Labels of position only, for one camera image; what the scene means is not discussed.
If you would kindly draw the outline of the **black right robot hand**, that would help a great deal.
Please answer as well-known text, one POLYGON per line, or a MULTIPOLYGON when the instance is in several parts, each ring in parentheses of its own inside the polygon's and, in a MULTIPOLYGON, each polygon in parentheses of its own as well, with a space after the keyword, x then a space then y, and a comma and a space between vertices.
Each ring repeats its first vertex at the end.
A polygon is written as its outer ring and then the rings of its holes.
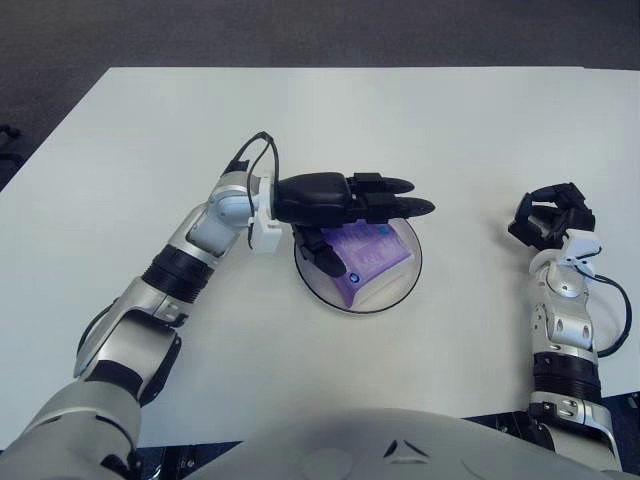
POLYGON ((542 251, 560 249, 570 229, 593 232, 595 224, 584 195, 569 182, 525 193, 507 231, 525 246, 542 251))

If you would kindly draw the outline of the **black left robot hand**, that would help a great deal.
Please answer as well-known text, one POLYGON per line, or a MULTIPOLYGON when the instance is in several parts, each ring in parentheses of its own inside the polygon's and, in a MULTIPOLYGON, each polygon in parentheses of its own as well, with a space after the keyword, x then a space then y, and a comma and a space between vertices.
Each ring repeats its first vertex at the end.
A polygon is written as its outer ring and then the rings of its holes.
POLYGON ((406 194, 414 185, 379 173, 337 172, 301 174, 280 180, 275 187, 273 213, 292 227, 302 257, 323 273, 337 278, 346 266, 325 239, 325 229, 339 229, 363 220, 385 224, 391 219, 427 215, 435 205, 406 194))

